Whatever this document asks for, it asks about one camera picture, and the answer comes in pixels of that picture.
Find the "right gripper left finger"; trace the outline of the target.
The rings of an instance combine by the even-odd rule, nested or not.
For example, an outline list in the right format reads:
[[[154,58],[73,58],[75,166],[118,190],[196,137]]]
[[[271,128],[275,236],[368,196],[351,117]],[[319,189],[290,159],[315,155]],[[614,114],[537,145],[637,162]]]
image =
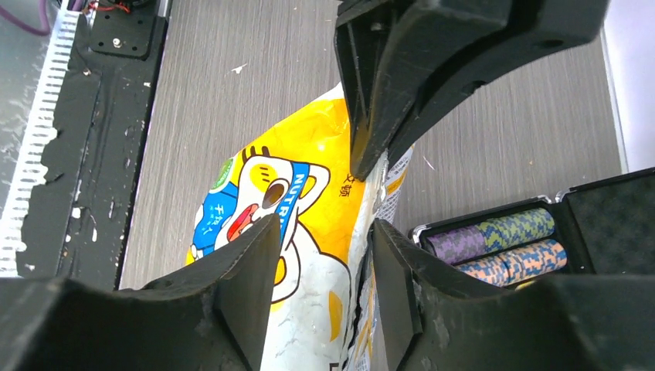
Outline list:
[[[139,290],[73,279],[1,281],[3,370],[258,370],[280,222]]]

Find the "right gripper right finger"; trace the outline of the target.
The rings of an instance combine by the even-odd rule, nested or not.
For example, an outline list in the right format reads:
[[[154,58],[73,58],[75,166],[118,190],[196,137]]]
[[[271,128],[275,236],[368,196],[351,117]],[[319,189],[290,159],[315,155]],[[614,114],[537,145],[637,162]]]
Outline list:
[[[520,290],[464,274],[384,220],[372,253],[391,370],[652,370],[654,279],[548,275]]]

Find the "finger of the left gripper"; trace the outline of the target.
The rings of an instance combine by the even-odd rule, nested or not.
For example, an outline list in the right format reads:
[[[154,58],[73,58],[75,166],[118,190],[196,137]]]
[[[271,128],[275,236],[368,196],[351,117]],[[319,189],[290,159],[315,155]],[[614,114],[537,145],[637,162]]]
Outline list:
[[[403,120],[390,164],[477,89],[553,53],[592,42],[606,1],[413,1],[394,28],[378,79],[382,116]]]
[[[334,50],[350,120],[350,172],[367,177],[403,120],[382,116],[382,59],[389,38],[413,1],[340,1]]]

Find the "pet food bag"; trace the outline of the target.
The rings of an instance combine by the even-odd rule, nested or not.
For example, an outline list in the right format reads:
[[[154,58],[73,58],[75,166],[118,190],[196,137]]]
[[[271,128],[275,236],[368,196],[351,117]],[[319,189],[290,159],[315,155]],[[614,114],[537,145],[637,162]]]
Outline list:
[[[280,221],[280,258],[263,349],[264,370],[369,370],[377,303],[366,234],[392,221],[412,156],[371,181],[350,172],[341,85],[228,158],[195,216],[186,260]]]

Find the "black poker chip case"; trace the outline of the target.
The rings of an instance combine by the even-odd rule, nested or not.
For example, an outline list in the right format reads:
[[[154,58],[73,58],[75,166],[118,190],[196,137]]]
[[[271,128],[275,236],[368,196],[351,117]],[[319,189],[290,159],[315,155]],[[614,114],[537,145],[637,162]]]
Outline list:
[[[497,287],[552,273],[652,275],[654,170],[419,225],[409,238]]]

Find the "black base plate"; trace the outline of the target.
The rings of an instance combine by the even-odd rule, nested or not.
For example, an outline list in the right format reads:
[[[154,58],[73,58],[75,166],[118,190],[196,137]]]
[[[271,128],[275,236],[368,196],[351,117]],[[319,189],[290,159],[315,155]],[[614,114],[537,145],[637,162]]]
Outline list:
[[[64,14],[39,143],[5,207],[19,277],[118,287],[167,31],[158,10],[127,1]]]

